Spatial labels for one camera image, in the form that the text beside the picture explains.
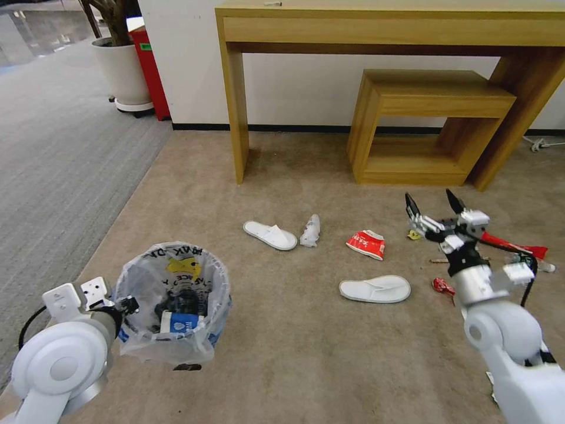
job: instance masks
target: white plant pot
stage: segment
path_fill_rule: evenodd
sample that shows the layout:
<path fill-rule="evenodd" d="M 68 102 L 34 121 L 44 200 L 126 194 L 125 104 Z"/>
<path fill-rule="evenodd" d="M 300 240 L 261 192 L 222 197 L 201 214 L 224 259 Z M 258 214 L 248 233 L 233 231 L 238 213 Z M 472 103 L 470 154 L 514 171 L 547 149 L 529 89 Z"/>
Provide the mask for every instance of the white plant pot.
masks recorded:
<path fill-rule="evenodd" d="M 151 96 L 134 45 L 112 47 L 111 38 L 92 42 L 102 73 L 108 81 L 116 107 L 123 111 L 151 109 Z"/>

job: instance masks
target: wooden stool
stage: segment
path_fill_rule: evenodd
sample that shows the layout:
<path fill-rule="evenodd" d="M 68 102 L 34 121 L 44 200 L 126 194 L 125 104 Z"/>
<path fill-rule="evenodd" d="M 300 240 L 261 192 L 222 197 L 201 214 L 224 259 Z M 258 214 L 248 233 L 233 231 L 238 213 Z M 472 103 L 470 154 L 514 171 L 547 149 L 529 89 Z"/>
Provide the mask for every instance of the wooden stool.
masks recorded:
<path fill-rule="evenodd" d="M 462 185 L 515 99 L 473 71 L 365 69 L 347 144 L 356 182 Z M 439 136 L 373 143 L 381 115 L 448 119 Z"/>

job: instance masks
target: red paper cup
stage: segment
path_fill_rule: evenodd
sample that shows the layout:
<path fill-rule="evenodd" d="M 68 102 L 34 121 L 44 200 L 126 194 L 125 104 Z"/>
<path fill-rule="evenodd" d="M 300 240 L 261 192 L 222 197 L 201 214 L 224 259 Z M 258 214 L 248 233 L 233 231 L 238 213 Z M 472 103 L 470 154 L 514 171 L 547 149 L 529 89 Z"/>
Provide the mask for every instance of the red paper cup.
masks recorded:
<path fill-rule="evenodd" d="M 363 255 L 384 259 L 384 237 L 371 230 L 356 232 L 345 244 Z"/>

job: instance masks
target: red box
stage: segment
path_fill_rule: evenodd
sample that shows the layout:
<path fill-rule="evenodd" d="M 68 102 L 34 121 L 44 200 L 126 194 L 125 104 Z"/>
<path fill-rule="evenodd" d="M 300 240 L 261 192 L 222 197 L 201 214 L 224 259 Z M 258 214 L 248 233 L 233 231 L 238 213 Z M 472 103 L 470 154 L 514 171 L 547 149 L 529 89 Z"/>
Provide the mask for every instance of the red box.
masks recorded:
<path fill-rule="evenodd" d="M 157 119 L 160 121 L 163 119 L 171 119 L 169 105 L 167 104 L 167 98 L 163 91 L 161 77 L 157 70 L 157 64 L 155 63 L 155 58 L 153 56 L 153 51 L 151 50 L 151 44 L 149 43 L 149 37 L 147 36 L 145 26 L 134 29 L 130 32 L 130 35 L 134 40 L 139 63 L 141 64 L 143 75 L 145 76 L 147 88 L 149 88 L 149 94 L 151 94 L 151 101 L 155 108 L 155 115 L 157 115 Z"/>

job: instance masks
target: wooden side table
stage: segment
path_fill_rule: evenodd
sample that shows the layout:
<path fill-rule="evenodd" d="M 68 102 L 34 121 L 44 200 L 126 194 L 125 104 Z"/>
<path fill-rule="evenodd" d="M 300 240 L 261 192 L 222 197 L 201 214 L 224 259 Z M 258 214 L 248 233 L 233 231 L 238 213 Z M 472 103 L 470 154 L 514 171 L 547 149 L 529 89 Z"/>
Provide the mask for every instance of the wooden side table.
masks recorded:
<path fill-rule="evenodd" d="M 226 0 L 215 8 L 235 180 L 249 152 L 243 53 L 500 57 L 517 99 L 469 175 L 485 190 L 565 77 L 565 2 Z"/>
<path fill-rule="evenodd" d="M 347 153 L 356 182 L 460 186 L 516 96 L 473 71 L 366 69 Z M 448 117 L 437 137 L 378 137 L 382 115 Z"/>

